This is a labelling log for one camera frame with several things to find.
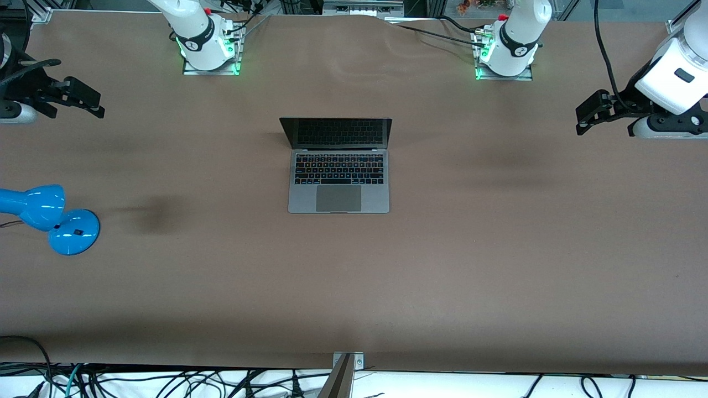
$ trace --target laptop keyboard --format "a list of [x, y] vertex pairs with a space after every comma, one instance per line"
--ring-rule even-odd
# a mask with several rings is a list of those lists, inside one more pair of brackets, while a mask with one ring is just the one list
[[383, 184], [383, 154], [298, 154], [295, 184]]
[[297, 142], [303, 145], [381, 145], [384, 121], [376, 119], [301, 120]]

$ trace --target blue cable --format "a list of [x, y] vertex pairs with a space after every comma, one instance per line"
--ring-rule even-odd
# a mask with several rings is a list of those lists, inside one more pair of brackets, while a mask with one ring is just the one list
[[81, 364], [76, 365], [74, 370], [72, 370], [71, 375], [69, 375], [69, 381], [67, 382], [67, 391], [64, 394], [64, 398], [69, 398], [71, 396], [72, 383], [74, 382], [74, 378], [76, 377], [76, 372], [79, 371], [80, 367], [81, 367]]

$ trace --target open laptop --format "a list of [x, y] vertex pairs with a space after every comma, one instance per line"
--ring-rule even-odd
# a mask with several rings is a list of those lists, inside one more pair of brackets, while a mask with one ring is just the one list
[[391, 119], [280, 118], [291, 213], [388, 213]]

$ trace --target table surface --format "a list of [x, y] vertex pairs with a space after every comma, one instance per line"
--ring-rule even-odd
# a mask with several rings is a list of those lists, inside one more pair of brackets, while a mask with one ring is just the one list
[[[464, 45], [365, 16], [272, 17], [241, 76], [181, 75], [168, 33], [150, 13], [35, 27], [28, 52], [106, 116], [3, 127], [0, 183], [62, 184], [102, 230], [75, 257], [0, 230], [2, 334], [62, 362], [708, 372], [706, 144], [576, 136], [609, 88], [591, 24], [549, 24], [530, 83], [477, 81]], [[623, 85], [666, 31], [603, 35]], [[289, 214], [284, 115], [393, 118], [391, 212]]]

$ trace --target black strap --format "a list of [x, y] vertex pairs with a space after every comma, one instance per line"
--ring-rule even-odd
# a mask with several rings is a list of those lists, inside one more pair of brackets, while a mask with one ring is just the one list
[[525, 56], [529, 51], [533, 50], [533, 47], [536, 43], [538, 43], [538, 39], [528, 44], [521, 44], [518, 41], [514, 41], [514, 39], [510, 38], [506, 33], [506, 22], [504, 22], [501, 29], [499, 29], [499, 33], [501, 36], [501, 42], [504, 44], [504, 47], [511, 51], [512, 57], [521, 58]]
[[214, 20], [208, 17], [207, 19], [209, 20], [209, 26], [207, 26], [207, 29], [201, 34], [196, 35], [193, 38], [185, 38], [180, 35], [176, 35], [179, 42], [182, 43], [182, 46], [184, 46], [187, 50], [195, 52], [201, 51], [204, 43], [209, 41], [214, 35]]

